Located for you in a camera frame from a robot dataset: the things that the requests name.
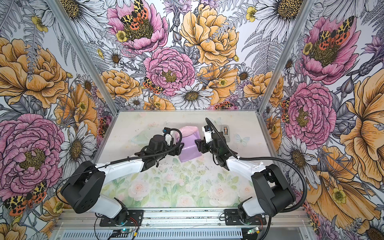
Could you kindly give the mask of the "pink wrapping paper sheet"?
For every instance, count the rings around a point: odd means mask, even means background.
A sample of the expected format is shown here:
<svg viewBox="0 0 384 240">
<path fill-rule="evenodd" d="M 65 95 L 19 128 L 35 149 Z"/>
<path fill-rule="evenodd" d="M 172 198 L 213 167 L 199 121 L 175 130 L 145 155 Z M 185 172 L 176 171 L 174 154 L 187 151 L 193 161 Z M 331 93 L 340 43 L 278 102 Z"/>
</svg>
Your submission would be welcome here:
<svg viewBox="0 0 384 240">
<path fill-rule="evenodd" d="M 182 163 L 199 158 L 202 153 L 198 150 L 195 140 L 201 140 L 200 132 L 196 126 L 185 126 L 180 129 L 182 133 L 182 143 L 184 146 L 179 154 L 179 160 Z"/>
</svg>

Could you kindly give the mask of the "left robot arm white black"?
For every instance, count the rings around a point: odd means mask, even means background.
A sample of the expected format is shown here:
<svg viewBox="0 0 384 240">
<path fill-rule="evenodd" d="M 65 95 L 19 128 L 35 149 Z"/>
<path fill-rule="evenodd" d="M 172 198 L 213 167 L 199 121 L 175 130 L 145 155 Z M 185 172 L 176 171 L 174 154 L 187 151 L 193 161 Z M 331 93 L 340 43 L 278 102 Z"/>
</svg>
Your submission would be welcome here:
<svg viewBox="0 0 384 240">
<path fill-rule="evenodd" d="M 122 226 L 129 219 L 129 213 L 124 203 L 117 198 L 102 195 L 102 188 L 121 177 L 137 174 L 158 166 L 166 156 L 178 156 L 183 147 L 182 133 L 177 130 L 176 139 L 167 135 L 174 129 L 165 128 L 163 135 L 155 135 L 149 144 L 133 157 L 112 161 L 104 164 L 93 164 L 86 161 L 75 172 L 63 181 L 61 195 L 77 214 L 92 212 L 112 220 L 117 226 Z"/>
</svg>

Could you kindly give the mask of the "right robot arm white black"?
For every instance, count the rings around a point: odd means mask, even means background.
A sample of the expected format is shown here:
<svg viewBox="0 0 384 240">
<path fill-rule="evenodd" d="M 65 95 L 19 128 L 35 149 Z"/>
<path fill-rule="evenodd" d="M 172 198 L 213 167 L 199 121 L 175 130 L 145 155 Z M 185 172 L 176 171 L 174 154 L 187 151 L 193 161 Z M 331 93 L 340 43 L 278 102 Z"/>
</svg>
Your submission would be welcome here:
<svg viewBox="0 0 384 240">
<path fill-rule="evenodd" d="M 202 154 L 211 153 L 220 167 L 252 182 L 256 196 L 238 205 L 238 215 L 242 222 L 257 215 L 274 217 L 299 207 L 295 205 L 296 194 L 277 165 L 266 166 L 261 157 L 239 157 L 237 152 L 229 148 L 222 132 L 205 132 L 205 137 L 195 140 L 195 144 Z"/>
</svg>

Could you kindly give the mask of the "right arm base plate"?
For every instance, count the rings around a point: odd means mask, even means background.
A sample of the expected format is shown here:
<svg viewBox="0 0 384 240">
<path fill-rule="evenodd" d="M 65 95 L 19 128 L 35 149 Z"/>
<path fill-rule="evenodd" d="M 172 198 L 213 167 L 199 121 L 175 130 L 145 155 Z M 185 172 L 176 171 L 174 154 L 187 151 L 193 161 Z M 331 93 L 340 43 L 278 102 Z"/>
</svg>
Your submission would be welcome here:
<svg viewBox="0 0 384 240">
<path fill-rule="evenodd" d="M 224 214 L 220 216 L 220 220 L 224 221 L 226 226 L 264 226 L 267 220 L 263 215 L 247 216 L 240 213 L 237 209 L 224 209 Z"/>
</svg>

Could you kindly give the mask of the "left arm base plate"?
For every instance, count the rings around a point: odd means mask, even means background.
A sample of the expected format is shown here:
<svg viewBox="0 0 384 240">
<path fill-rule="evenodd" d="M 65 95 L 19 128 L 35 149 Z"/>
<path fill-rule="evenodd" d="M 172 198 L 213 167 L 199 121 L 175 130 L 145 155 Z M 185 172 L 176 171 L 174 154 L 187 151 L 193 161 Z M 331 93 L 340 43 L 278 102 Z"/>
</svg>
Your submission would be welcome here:
<svg viewBox="0 0 384 240">
<path fill-rule="evenodd" d="M 113 219 L 102 216 L 100 227 L 140 227 L 144 218 L 144 210 L 122 210 Z"/>
</svg>

